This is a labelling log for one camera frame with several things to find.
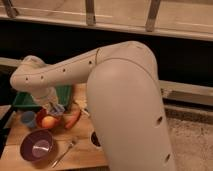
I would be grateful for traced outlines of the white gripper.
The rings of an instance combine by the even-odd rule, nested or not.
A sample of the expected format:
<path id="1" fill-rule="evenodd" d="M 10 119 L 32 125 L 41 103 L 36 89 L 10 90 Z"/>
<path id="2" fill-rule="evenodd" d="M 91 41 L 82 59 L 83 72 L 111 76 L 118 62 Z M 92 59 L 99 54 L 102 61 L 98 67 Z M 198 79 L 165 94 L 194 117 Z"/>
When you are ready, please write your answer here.
<path id="1" fill-rule="evenodd" d="M 54 87 L 36 91 L 33 94 L 33 101 L 44 108 L 48 108 L 51 104 L 57 104 L 59 102 L 57 92 Z"/>

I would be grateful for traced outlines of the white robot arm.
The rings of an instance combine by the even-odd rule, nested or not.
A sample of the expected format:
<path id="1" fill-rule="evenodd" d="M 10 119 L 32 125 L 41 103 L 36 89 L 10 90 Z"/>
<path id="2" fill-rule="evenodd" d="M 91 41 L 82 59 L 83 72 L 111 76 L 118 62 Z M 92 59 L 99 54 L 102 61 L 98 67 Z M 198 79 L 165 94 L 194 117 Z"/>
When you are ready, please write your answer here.
<path id="1" fill-rule="evenodd" d="M 145 44 L 126 41 L 47 65 L 27 56 L 10 78 L 39 105 L 55 100 L 59 85 L 86 85 L 96 135 L 110 171 L 176 171 L 158 80 Z"/>

